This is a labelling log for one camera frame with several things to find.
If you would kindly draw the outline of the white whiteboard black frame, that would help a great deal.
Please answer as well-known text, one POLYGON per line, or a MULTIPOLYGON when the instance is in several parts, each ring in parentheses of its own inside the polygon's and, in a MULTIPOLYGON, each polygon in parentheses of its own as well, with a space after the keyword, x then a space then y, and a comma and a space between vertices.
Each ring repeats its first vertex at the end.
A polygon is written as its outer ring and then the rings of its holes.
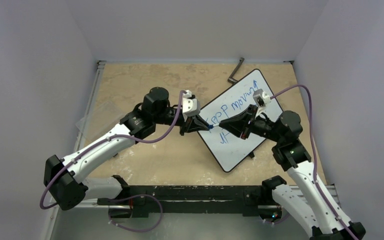
POLYGON ((241 138, 251 122, 252 115, 247 110, 256 104, 253 95, 259 89, 270 96, 274 94, 263 73, 254 69, 201 108, 200 116, 214 127, 198 134, 225 173, 231 172, 265 141, 254 133, 247 139, 241 138))

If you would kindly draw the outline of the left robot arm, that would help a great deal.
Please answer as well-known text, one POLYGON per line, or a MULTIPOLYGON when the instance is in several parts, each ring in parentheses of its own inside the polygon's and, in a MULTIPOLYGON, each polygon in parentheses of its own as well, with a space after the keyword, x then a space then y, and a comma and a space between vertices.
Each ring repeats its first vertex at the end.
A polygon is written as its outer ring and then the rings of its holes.
POLYGON ((181 90, 178 103, 171 105, 168 90, 151 88, 143 101, 103 136, 63 158, 53 155, 46 160, 40 208, 59 206, 66 211, 89 199, 108 199, 118 205, 126 203, 128 186, 120 176, 90 178, 89 175, 138 143, 154 144, 163 140, 175 126, 182 136, 211 130, 214 126, 207 123, 200 112, 200 102, 189 90, 181 90))

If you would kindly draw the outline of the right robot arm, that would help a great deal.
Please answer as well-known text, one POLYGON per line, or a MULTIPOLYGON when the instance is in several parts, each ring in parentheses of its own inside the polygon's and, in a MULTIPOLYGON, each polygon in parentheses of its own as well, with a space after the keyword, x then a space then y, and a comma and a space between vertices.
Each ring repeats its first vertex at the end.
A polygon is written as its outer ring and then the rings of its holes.
POLYGON ((351 220, 318 177, 316 160, 299 139, 303 128, 296 112, 283 111, 276 121, 271 121, 260 116, 257 106, 250 105, 218 126, 243 140, 254 134, 275 142, 273 157, 294 180, 303 198, 297 197, 280 176, 264 180, 260 196, 268 204, 276 202, 283 207, 309 239, 361 240, 365 236, 362 223, 351 220))

